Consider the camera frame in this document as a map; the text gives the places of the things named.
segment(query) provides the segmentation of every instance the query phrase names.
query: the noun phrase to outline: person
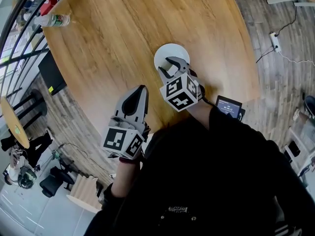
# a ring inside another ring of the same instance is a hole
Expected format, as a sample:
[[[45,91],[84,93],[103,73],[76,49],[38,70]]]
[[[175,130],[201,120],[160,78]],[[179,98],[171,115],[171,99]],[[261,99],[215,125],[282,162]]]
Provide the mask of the person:
[[[34,171],[40,156],[52,143],[53,139],[50,130],[46,129],[43,136],[30,141],[29,148],[24,148],[21,145],[20,148],[16,148],[18,145],[14,145],[10,153],[10,164],[6,169],[6,174],[4,174],[5,183],[9,185],[16,183],[22,167]]]
[[[188,112],[153,135],[141,170],[119,159],[85,236],[275,235],[275,200],[291,230],[314,235],[314,201],[273,141],[203,101]]]

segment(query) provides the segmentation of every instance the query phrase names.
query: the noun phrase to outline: black shirt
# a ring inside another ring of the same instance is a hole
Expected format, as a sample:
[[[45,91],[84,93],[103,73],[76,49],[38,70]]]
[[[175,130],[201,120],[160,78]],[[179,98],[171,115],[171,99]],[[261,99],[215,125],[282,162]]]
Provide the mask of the black shirt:
[[[209,126],[189,118],[154,134],[128,196],[108,189],[85,235],[274,235],[275,196],[314,235],[314,202],[277,145],[216,108]]]

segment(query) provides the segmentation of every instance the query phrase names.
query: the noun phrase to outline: hand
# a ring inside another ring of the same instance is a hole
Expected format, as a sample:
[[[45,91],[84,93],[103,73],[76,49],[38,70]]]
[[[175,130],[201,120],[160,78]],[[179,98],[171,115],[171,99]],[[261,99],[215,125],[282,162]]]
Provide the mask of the hand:
[[[11,155],[10,155],[10,167],[14,169],[17,166],[18,162],[19,162],[18,156],[11,153]]]

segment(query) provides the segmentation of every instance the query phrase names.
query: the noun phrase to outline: black monitor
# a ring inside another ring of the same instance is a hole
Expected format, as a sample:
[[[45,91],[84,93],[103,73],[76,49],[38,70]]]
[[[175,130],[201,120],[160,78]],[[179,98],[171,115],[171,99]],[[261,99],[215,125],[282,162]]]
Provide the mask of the black monitor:
[[[230,114],[233,118],[239,118],[242,104],[238,101],[231,100],[229,98],[219,95],[217,97],[216,106],[218,109],[227,114]]]
[[[67,85],[50,51],[40,62],[38,68],[51,95],[55,95]]]

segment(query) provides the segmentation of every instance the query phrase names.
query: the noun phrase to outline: small round table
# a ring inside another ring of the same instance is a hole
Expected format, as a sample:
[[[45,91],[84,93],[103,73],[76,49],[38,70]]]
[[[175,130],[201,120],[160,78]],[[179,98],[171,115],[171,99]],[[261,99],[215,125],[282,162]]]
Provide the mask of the small round table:
[[[25,104],[26,102],[32,99],[35,102],[17,116],[14,110],[17,110],[23,104]],[[10,103],[7,101],[5,97],[1,97],[0,105],[1,105],[2,114],[4,116],[5,122],[8,125],[11,131],[11,134],[24,148],[29,148],[30,142],[25,133],[25,129],[28,128],[40,116],[45,116],[47,114],[47,106],[41,93],[38,90],[33,89],[31,91],[31,94],[28,97],[26,97],[24,100],[22,100],[20,103],[18,103],[14,107],[10,105]],[[28,123],[22,126],[20,119],[22,119],[26,114],[28,114],[34,108],[38,110],[38,113]]]

